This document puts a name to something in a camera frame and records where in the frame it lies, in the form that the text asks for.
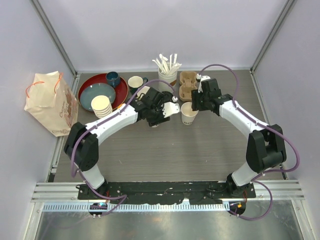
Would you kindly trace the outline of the stack of white paper cups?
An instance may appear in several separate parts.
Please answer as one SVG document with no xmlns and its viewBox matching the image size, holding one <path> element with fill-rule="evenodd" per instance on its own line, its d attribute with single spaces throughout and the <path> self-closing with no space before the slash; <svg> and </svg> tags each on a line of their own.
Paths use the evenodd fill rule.
<svg viewBox="0 0 320 240">
<path fill-rule="evenodd" d="M 109 98 L 105 95 L 98 95 L 93 98 L 91 108 L 99 119 L 106 117 L 113 110 Z"/>
</svg>

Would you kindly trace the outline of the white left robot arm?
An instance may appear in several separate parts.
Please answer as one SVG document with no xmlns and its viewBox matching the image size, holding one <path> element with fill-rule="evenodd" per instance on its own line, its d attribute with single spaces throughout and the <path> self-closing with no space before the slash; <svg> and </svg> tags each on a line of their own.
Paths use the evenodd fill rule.
<svg viewBox="0 0 320 240">
<path fill-rule="evenodd" d="M 87 124 L 77 122 L 71 127 L 63 151 L 71 160 L 71 173 L 75 175 L 79 171 L 93 198 L 100 200 L 108 191 L 108 182 L 98 168 L 99 145 L 140 120 L 146 120 L 150 127 L 169 121 L 169 115 L 164 113 L 165 104 L 175 104 L 177 100 L 169 91 L 160 92 L 145 86 L 106 117 Z"/>
</svg>

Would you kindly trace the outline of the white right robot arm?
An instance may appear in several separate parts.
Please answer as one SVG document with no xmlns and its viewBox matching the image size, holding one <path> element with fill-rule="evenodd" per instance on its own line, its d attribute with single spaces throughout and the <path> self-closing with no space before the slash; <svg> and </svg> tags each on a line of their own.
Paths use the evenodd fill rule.
<svg viewBox="0 0 320 240">
<path fill-rule="evenodd" d="M 226 179 L 226 193 L 233 198 L 240 196 L 249 186 L 251 180 L 265 170 L 274 168 L 287 159 L 283 138 L 272 132 L 282 134 L 282 128 L 269 125 L 266 129 L 257 124 L 258 119 L 233 103 L 233 97 L 222 94 L 215 78 L 203 76 L 197 90 L 191 91 L 192 109 L 194 111 L 211 111 L 229 121 L 247 139 L 244 164 Z"/>
</svg>

